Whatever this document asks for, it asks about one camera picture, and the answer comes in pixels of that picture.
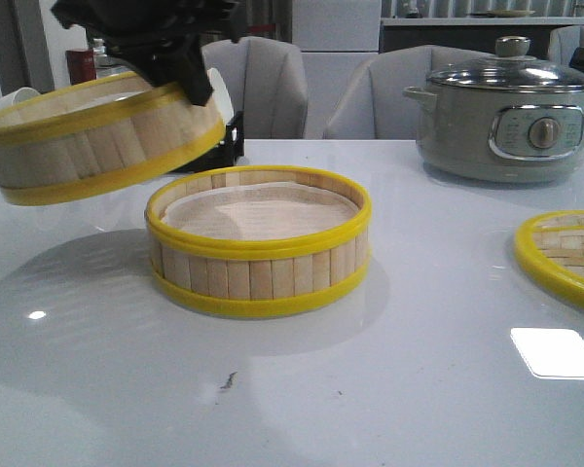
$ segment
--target gray chair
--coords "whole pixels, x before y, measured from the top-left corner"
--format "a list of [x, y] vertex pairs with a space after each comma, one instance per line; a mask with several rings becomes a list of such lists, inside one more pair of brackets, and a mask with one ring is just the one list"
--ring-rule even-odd
[[379, 54], [353, 72], [324, 130], [325, 139], [415, 139], [419, 105], [402, 95], [423, 86], [426, 74], [450, 63], [489, 54], [419, 46]]
[[584, 25], [553, 29], [549, 35], [547, 59], [569, 65], [575, 49], [584, 47]]
[[244, 112], [244, 136], [303, 138], [308, 85], [298, 47], [262, 37], [226, 40], [201, 48], [206, 68], [216, 68], [235, 110]]

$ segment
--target bamboo steamer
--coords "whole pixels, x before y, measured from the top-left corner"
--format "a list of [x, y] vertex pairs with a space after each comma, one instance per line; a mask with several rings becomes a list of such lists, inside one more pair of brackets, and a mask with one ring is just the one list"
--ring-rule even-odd
[[584, 307], [584, 210], [549, 212], [515, 234], [521, 268], [555, 295]]
[[[354, 212], [341, 224], [323, 231], [269, 239], [238, 239], [226, 233], [201, 235], [164, 220], [170, 207], [184, 199], [195, 199], [197, 205], [201, 199], [216, 197], [231, 187], [261, 192], [262, 187], [271, 184], [283, 187], [278, 192], [282, 199], [287, 197], [288, 190], [304, 189], [307, 190], [304, 202], [320, 204], [322, 198], [335, 196], [351, 204]], [[329, 200], [320, 208], [331, 205], [334, 209], [340, 207], [337, 201]], [[230, 212], [243, 212], [240, 204], [230, 206]], [[220, 215], [221, 208], [216, 209]], [[186, 209], [187, 221], [193, 212], [195, 209], [190, 205]], [[215, 217], [208, 214], [204, 219]], [[260, 229], [293, 230], [295, 224], [308, 221], [304, 215], [292, 217], [286, 217], [278, 226], [268, 225], [270, 216], [263, 218]], [[207, 313], [264, 318], [318, 308], [351, 291], [368, 268], [371, 218], [368, 194], [358, 184], [324, 170], [264, 165], [202, 172], [155, 192], [145, 218], [151, 264], [162, 290], [181, 305]]]
[[0, 110], [0, 191], [21, 205], [100, 195], [190, 162], [224, 134], [213, 99], [194, 106], [177, 84], [152, 89], [132, 72], [89, 81]]

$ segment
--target control panel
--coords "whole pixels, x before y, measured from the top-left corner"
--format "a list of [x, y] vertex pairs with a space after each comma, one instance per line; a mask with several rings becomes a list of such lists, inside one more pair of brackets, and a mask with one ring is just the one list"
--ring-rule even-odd
[[501, 110], [489, 144], [506, 159], [549, 161], [570, 156], [582, 141], [584, 113], [574, 105], [522, 105]]

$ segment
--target pot lid knob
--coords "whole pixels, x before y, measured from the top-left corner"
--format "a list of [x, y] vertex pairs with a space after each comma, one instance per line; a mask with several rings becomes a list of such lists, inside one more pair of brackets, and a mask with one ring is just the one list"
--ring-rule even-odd
[[501, 57], [524, 56], [528, 53], [528, 49], [528, 37], [504, 36], [495, 41], [495, 54]]

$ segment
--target pot handle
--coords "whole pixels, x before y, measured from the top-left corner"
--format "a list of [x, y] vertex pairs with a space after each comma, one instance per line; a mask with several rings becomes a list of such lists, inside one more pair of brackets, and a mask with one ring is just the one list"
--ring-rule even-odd
[[428, 92], [418, 86], [408, 86], [402, 91], [402, 95], [416, 100], [420, 103], [421, 108], [428, 112], [434, 112], [437, 105], [437, 94]]

